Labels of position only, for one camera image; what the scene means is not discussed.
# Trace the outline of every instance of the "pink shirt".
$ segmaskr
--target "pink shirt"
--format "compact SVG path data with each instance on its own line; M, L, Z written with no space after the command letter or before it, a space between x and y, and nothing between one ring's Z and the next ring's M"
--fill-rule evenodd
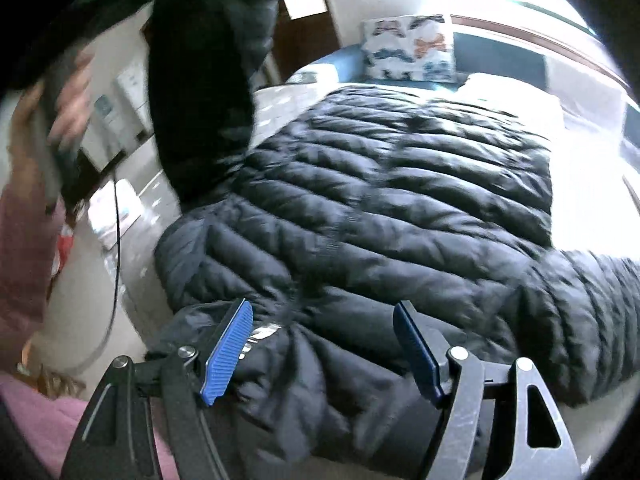
M42 323L63 218L62 201L47 215L44 195L21 199L12 182L0 196L0 369L20 362L22 347ZM3 372L0 396L31 450L58 478L86 403L47 399ZM157 435L156 446L163 477L178 480L171 452Z

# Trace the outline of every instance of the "patterned pillow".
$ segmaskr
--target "patterned pillow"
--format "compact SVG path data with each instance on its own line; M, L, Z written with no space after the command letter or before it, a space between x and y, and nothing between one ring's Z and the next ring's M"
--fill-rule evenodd
M362 31L368 78L455 82L450 16L365 20Z

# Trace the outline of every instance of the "quilted jacket sleeve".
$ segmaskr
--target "quilted jacket sleeve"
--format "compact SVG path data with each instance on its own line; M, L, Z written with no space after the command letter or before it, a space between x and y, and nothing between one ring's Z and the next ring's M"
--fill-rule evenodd
M557 400L603 396L638 370L640 264L549 251L524 285L518 341Z
M162 168L183 210L219 200L254 125L250 79L278 0L155 0L148 96Z

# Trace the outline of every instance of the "black cable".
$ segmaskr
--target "black cable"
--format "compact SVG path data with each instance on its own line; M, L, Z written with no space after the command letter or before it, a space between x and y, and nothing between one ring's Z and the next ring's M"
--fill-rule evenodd
M81 374L82 372L89 369L97 360L98 357L102 355L104 349L111 338L111 332L113 331L113 323L116 319L116 313L118 311L118 284L120 283L120 209L118 208L118 189L116 186L116 172L113 170L113 199L116 206L116 277L115 277L115 286L113 289L113 306L111 307L111 318L109 320L109 325L107 326L107 330L105 330L104 335L102 336L102 340L100 344L79 364L73 366L71 368L67 368L63 370L63 373L70 376L76 376Z

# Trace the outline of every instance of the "screw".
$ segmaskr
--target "screw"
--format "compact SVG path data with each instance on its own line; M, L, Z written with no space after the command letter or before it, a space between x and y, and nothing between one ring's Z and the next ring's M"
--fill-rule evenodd
M464 361L469 357L469 352L467 352L465 348L462 348L462 346L453 346L449 352L451 356L458 361Z
M518 368L524 372L530 372L533 370L533 361L528 357L521 357L516 361Z
M129 358L126 355L120 355L111 361L111 366L114 368L124 368L129 364Z
M178 357L181 359L189 359L196 355L196 349L193 346L181 346L178 348Z

